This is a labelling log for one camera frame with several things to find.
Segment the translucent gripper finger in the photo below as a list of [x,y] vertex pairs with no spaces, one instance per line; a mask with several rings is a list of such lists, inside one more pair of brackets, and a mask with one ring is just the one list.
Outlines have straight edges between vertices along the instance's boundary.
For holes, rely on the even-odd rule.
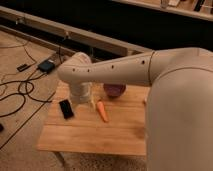
[[91,104],[91,106],[92,106],[92,108],[93,108],[93,109],[96,109],[96,102],[95,102],[95,100],[94,100],[94,97],[93,97],[93,96],[91,96],[90,104]]

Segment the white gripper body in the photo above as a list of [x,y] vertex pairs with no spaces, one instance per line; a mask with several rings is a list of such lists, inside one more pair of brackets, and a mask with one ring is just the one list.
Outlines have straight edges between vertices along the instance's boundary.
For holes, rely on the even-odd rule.
[[87,103],[91,100],[91,84],[70,84],[70,99],[73,103]]

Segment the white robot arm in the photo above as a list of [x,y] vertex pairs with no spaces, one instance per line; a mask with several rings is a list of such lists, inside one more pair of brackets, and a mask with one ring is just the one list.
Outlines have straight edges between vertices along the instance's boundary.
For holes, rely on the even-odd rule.
[[78,52],[58,69],[77,103],[92,82],[150,88],[145,108],[148,171],[213,171],[213,52],[177,48],[93,63]]

